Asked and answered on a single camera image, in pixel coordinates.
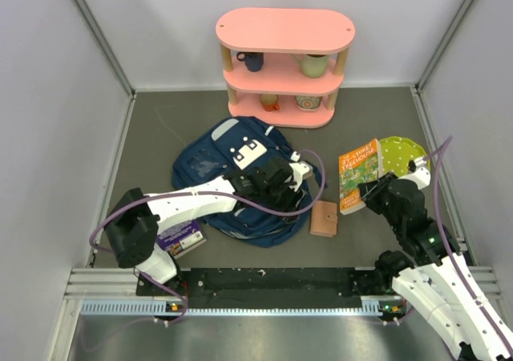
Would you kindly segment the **orange treehouse book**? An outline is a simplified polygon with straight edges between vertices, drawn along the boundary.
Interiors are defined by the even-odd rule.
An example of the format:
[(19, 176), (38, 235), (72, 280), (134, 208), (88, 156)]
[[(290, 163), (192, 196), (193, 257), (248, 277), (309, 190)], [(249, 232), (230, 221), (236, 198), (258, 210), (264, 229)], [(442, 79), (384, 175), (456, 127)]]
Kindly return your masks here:
[(364, 208), (358, 186), (377, 180), (383, 174), (380, 142), (373, 139), (367, 144), (338, 158), (339, 209), (349, 215)]

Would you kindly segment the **navy blue backpack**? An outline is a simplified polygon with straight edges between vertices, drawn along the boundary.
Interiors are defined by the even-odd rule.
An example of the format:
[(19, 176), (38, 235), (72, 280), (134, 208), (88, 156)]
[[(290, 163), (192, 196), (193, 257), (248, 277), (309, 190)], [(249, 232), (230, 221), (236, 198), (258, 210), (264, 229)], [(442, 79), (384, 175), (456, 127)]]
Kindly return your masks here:
[[(295, 150), (275, 127), (253, 116), (237, 116), (219, 122), (188, 145), (172, 166), (172, 186), (182, 190), (221, 176), (235, 182), (235, 194), (250, 199), (250, 170), (280, 157), (289, 163)], [(276, 211), (253, 201), (240, 201), (231, 212), (210, 214), (201, 221), (225, 235), (251, 245), (270, 248), (298, 233), (309, 217), (313, 198), (307, 182), (297, 191), (301, 201), (295, 211)]]

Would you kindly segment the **purple book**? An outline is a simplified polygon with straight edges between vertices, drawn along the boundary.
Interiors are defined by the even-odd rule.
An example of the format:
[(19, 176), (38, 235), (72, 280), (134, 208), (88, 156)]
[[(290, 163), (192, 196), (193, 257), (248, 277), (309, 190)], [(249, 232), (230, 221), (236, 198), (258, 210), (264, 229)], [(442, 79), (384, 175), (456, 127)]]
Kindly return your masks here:
[(164, 230), (157, 244), (174, 258), (179, 258), (207, 241), (197, 221), (187, 221)]

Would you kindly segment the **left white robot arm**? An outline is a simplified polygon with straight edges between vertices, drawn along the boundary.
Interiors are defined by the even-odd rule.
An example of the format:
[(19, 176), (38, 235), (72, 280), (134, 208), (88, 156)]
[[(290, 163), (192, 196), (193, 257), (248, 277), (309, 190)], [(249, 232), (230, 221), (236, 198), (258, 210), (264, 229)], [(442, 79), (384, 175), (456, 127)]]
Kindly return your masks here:
[(121, 269), (136, 268), (165, 294), (180, 287), (182, 276), (158, 238), (185, 222), (205, 219), (231, 237), (275, 242), (294, 230), (307, 193), (310, 166), (272, 157), (261, 166), (220, 171), (206, 181), (170, 193), (126, 192), (103, 223)]

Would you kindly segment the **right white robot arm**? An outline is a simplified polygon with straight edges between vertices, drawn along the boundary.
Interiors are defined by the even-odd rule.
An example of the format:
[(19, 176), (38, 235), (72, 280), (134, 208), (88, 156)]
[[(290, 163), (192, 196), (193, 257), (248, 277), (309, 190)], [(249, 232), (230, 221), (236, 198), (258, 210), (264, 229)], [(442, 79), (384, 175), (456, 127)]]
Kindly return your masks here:
[(458, 243), (429, 217), (422, 187), (429, 176), (393, 173), (359, 184), (366, 207), (382, 215), (401, 250), (375, 262), (374, 285), (403, 297), (457, 360), (510, 360), (512, 331), (466, 264)]

